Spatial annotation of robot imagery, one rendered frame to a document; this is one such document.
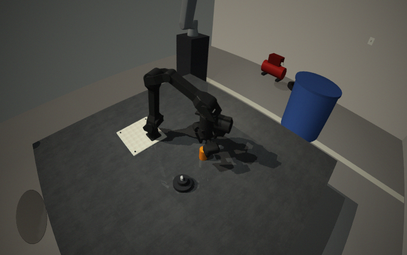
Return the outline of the orange cylinder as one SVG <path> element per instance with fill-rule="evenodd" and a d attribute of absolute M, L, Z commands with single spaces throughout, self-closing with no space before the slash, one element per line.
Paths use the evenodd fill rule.
<path fill-rule="evenodd" d="M 199 159 L 202 160 L 202 161 L 207 160 L 207 157 L 206 157 L 206 155 L 205 155 L 205 153 L 203 151 L 203 146 L 199 150 Z"/>

